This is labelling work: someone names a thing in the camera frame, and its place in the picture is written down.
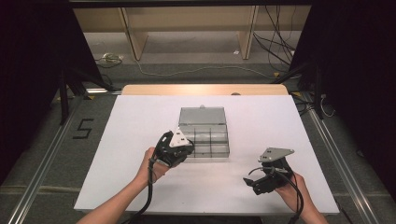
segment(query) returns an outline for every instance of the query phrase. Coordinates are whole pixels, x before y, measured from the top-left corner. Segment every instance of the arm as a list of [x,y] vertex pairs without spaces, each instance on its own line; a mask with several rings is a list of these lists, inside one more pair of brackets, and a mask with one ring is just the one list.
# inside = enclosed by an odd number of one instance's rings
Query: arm
[[[154,152],[154,147],[149,148],[142,160],[139,171],[134,179],[119,193],[102,203],[83,217],[78,224],[82,223],[116,223],[132,200],[148,185],[149,181],[149,158]],[[169,170],[165,165],[154,164],[154,178],[159,179]]]
[[[306,184],[304,178],[301,175],[296,173],[291,178],[291,181],[295,184],[297,181],[297,187],[300,192],[303,194],[304,199],[304,209],[301,213],[301,218],[305,223],[316,223],[316,224],[326,224],[328,223],[326,218],[318,211],[312,202],[311,196],[309,195],[308,189],[306,188]],[[296,212],[297,210],[297,193],[296,190],[290,185],[287,184],[282,188],[276,189],[276,192],[282,197],[283,201],[288,205],[288,207]]]

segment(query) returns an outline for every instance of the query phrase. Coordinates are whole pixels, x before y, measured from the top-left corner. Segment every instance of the hand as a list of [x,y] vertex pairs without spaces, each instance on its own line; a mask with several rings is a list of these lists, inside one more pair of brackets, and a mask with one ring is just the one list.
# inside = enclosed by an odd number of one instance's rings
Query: hand
[[[325,217],[318,211],[312,202],[311,196],[309,195],[308,188],[306,187],[304,178],[294,172],[294,176],[291,177],[291,182],[297,185],[304,199],[304,209],[301,213],[301,218],[306,223],[327,223]],[[287,184],[281,188],[275,189],[275,191],[282,197],[286,205],[293,210],[297,211],[297,192],[291,184]]]
[[[139,181],[144,181],[148,183],[149,181],[149,160],[151,159],[152,154],[154,153],[154,147],[150,147],[148,150],[145,152],[145,156],[142,160],[142,163],[140,164],[140,168],[137,171],[136,177],[134,180],[139,180]],[[170,168],[160,164],[158,162],[154,163],[153,167],[153,182],[157,181],[161,176],[165,175],[165,173],[169,170]]]

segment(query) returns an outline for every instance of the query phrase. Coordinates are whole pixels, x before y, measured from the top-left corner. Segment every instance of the white tabletop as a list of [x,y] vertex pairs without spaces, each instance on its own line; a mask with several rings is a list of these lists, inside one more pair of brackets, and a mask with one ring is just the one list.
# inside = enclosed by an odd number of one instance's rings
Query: white tabletop
[[[90,171],[75,205],[90,211],[127,185],[144,152],[178,124],[181,107],[223,106],[230,157],[225,161],[187,159],[154,184],[146,214],[266,216],[292,213],[277,193],[256,195],[243,177],[261,164],[268,147],[294,149],[290,167],[305,178],[319,212],[339,211],[290,96],[118,96]],[[128,206],[137,211],[147,200],[143,191]]]

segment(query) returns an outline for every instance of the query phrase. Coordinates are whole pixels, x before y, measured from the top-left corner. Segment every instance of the floor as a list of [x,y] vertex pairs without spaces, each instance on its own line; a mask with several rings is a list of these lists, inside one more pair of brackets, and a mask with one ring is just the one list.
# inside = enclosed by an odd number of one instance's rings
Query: floor
[[[194,77],[196,73],[211,74],[213,78],[220,73],[237,74],[230,80],[233,83],[243,83],[246,80],[269,83],[275,73],[282,74],[282,71],[287,70],[287,66],[280,63],[280,60],[268,56],[257,41],[252,43],[249,59],[242,60],[234,32],[152,33],[149,34],[139,62],[133,59],[124,34],[85,35],[99,65],[114,65],[114,62],[100,60],[105,53],[116,54],[122,59],[122,66],[100,68],[106,74],[105,81],[111,81],[114,85],[150,81],[178,82],[185,77]],[[271,39],[273,33],[260,32],[258,35]],[[283,32],[282,35],[285,38],[290,37],[288,43],[296,46],[300,32]],[[271,47],[280,58],[287,60],[282,48],[277,45]],[[289,91],[297,90],[297,81],[298,78],[294,78],[285,82]],[[90,83],[86,83],[86,86],[97,88]],[[18,210],[17,204],[21,201],[21,196],[29,189],[37,169],[42,169],[40,163],[43,158],[50,158],[49,167],[41,170],[43,176],[39,188],[32,194],[33,200],[25,206],[20,220],[23,223],[73,223],[84,215],[76,212],[73,204],[90,168],[117,95],[90,94],[91,98],[81,99],[81,102],[73,99],[71,92],[69,95],[71,109],[75,112],[68,128],[63,130],[59,125],[61,106],[55,96],[51,110],[46,114],[31,148],[21,155],[1,186],[0,223],[7,223],[10,216],[15,214],[13,210]],[[309,93],[303,93],[304,100],[309,100],[309,97]],[[331,105],[325,105],[324,109],[329,113],[332,111]],[[336,115],[325,116],[324,120],[316,121],[313,111],[304,113],[301,118],[332,194],[353,223],[394,223],[396,204],[371,166],[356,153],[359,149],[343,121]],[[88,139],[78,139],[85,134],[78,130],[83,120],[85,124],[91,124],[92,131]],[[324,133],[320,131],[323,129],[327,129],[325,134],[332,138],[330,143],[323,140]],[[64,137],[57,138],[58,132],[64,132]],[[52,148],[55,148],[56,153],[50,157],[47,152]],[[339,151],[343,158],[341,161],[337,161],[334,151]],[[343,166],[351,176],[343,175],[345,171],[340,170]],[[356,181],[354,186],[357,189],[351,189],[348,180]],[[368,205],[360,205],[361,201],[358,200],[366,200]],[[330,223],[349,223],[342,213],[328,216],[327,219]],[[262,218],[263,223],[287,223],[288,220],[289,217],[283,216]]]

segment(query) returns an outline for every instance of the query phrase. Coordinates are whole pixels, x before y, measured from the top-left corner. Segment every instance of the gray floor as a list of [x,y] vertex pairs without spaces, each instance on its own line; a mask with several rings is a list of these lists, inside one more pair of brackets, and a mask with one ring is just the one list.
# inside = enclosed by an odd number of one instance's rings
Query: gray floor
[[[297,43],[299,34],[291,33],[289,42],[292,45]],[[260,35],[272,37],[272,33],[263,32]],[[86,37],[96,59],[109,52],[121,56],[121,65],[101,68],[101,72],[118,87],[136,83],[269,83],[276,71],[269,65],[267,53],[256,42],[253,42],[249,60],[242,60],[234,32],[150,34],[139,62],[140,68],[131,57],[124,34],[86,34]],[[280,57],[286,59],[281,51],[280,49]],[[270,62],[275,68],[287,69],[286,65],[279,63],[274,57],[270,57]],[[290,79],[285,82],[289,91],[296,90],[297,81],[298,79]],[[86,83],[86,86],[96,88],[90,83]],[[23,223],[75,223],[83,216],[73,209],[73,204],[90,168],[116,97],[112,94],[96,94],[93,99],[85,99],[77,108],[71,126]],[[21,155],[1,187],[0,223],[7,223],[15,205],[32,180],[60,128],[60,116],[61,106],[55,96],[51,110],[36,133],[35,141]],[[312,114],[305,113],[301,118],[334,198],[354,223],[364,223],[318,132]],[[88,123],[92,131],[88,139],[75,139],[74,137],[85,134],[78,131],[82,119],[92,119]],[[379,223],[394,223],[395,202],[367,161],[356,154],[358,148],[343,121],[334,116],[325,117],[324,122],[373,207]],[[288,223],[289,218],[263,217],[262,222]],[[348,223],[343,214],[328,216],[327,219],[330,223]]]

